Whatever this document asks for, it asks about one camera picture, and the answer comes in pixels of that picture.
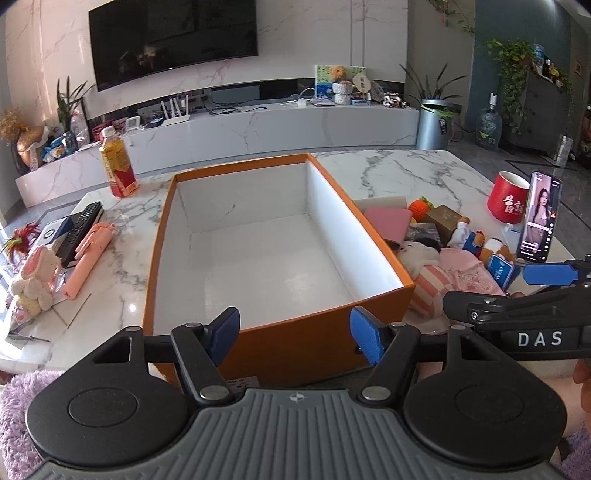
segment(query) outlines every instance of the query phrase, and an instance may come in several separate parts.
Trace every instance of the tv screen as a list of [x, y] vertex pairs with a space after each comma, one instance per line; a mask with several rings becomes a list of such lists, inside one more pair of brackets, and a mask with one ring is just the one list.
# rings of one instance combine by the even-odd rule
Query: tv screen
[[89, 12], [96, 86], [258, 54], [255, 0], [114, 0]]

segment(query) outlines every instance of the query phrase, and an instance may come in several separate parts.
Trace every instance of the purple fluffy rug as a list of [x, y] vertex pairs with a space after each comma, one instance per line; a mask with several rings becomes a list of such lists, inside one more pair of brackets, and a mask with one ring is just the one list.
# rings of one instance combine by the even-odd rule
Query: purple fluffy rug
[[591, 479], [591, 439], [585, 425], [567, 440], [570, 454], [562, 461], [560, 469], [571, 480]]
[[0, 452], [8, 480], [24, 480], [41, 464], [27, 432], [25, 413], [31, 400], [62, 372], [37, 371], [17, 375], [4, 387], [0, 399]]

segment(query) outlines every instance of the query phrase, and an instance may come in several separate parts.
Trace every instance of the gift box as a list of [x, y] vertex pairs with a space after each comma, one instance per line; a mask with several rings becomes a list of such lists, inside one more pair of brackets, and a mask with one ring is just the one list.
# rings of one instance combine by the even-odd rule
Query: gift box
[[443, 246], [447, 245], [452, 237], [452, 233], [457, 228], [457, 223], [461, 215], [454, 212], [451, 208], [440, 205], [433, 210], [429, 210], [423, 217], [423, 223], [434, 223], [439, 232], [439, 238]]
[[[208, 324], [236, 307], [228, 381], [295, 387], [366, 365], [349, 315], [399, 322], [414, 284], [385, 241], [310, 154], [176, 175], [148, 279], [147, 335]], [[174, 381], [174, 368], [159, 365]]]

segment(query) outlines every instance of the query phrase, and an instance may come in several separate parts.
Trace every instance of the phone screen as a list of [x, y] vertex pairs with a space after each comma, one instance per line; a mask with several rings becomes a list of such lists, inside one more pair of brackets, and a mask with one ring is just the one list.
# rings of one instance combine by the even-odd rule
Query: phone screen
[[540, 171], [531, 174], [530, 195], [517, 248], [517, 258], [543, 263], [554, 235], [562, 182]]

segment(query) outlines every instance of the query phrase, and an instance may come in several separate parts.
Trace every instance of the small box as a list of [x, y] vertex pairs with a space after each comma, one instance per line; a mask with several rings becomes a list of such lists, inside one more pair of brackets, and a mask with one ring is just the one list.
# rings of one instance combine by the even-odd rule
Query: small box
[[461, 217], [459, 213], [454, 212], [451, 208], [440, 205], [425, 214], [423, 223], [435, 223], [441, 238], [441, 244], [445, 247], [457, 228], [457, 223]]
[[492, 278], [495, 279], [503, 291], [509, 287], [514, 270], [515, 266], [499, 255], [493, 255], [491, 263], [488, 265], [488, 271]]

